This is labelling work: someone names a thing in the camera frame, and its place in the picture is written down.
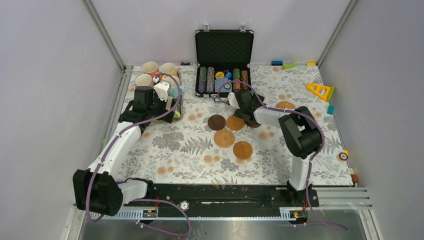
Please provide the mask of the dark walnut wooden coaster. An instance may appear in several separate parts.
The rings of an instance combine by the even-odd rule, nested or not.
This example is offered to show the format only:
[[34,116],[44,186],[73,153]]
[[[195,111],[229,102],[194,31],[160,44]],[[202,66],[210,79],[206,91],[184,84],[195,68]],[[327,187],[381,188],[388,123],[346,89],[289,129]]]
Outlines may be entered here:
[[256,128],[259,128],[260,126],[261,126],[261,124],[259,124],[259,123],[254,123],[254,122],[247,122],[247,121],[245,121],[244,122],[249,128],[253,128],[253,129],[256,129]]

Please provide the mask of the light green mug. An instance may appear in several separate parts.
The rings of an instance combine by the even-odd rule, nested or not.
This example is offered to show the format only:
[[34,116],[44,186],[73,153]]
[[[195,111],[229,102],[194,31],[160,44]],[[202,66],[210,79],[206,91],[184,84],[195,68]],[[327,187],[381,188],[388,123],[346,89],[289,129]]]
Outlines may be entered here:
[[173,119],[174,119],[175,121],[178,121],[178,120],[181,118],[181,116],[182,116],[182,114],[181,114],[181,109],[180,109],[180,107],[179,107],[179,106],[177,106],[177,107],[175,108],[175,110],[174,110],[174,116],[173,116]]

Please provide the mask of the dark brown wooden coaster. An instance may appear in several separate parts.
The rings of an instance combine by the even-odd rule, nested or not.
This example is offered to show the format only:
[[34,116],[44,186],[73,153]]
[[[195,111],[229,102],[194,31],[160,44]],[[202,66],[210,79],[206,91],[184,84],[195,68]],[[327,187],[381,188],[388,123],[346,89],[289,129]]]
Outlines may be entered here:
[[222,130],[226,126],[226,119],[219,114],[215,114],[209,117],[207,125],[214,131]]

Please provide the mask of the woven cork coaster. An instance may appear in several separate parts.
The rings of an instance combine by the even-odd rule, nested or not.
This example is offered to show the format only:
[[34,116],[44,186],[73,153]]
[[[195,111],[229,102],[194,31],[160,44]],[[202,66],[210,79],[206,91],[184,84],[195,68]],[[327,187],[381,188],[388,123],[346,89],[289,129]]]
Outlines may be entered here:
[[235,143],[235,135],[229,129],[218,130],[214,135],[214,142],[218,147],[229,148]]

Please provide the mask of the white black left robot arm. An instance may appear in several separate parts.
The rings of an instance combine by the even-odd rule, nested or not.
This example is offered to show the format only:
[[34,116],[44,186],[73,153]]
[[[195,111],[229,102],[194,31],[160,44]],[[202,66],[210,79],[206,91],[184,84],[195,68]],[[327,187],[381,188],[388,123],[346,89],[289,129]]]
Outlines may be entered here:
[[72,177],[75,205],[79,210],[114,216],[121,206],[133,200],[148,206],[155,200],[153,182],[136,178],[118,183],[118,173],[131,147],[151,122],[172,123],[178,101],[162,90],[139,86],[118,118],[115,132],[102,152],[85,170]]

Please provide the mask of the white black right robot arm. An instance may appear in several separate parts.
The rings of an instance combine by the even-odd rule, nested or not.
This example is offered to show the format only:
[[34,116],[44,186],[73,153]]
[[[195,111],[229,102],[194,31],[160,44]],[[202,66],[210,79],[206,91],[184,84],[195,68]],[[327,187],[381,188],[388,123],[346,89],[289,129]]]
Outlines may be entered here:
[[286,147],[292,154],[292,167],[287,182],[286,198],[293,206],[301,205],[312,188],[312,160],[323,146],[323,133],[305,106],[294,110],[270,107],[264,98],[250,90],[228,95],[234,115],[251,125],[269,125],[281,129]]

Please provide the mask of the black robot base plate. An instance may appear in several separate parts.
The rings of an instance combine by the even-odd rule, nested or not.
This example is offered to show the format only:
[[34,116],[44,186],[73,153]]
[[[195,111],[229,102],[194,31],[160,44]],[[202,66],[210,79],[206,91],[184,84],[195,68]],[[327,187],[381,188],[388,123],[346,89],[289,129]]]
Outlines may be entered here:
[[229,184],[154,184],[148,199],[160,203],[131,201],[129,207],[153,207],[161,218],[180,217],[173,206],[188,203],[185,213],[190,218],[272,218],[279,217],[280,208],[319,207],[317,191],[310,188],[296,193],[288,185]]

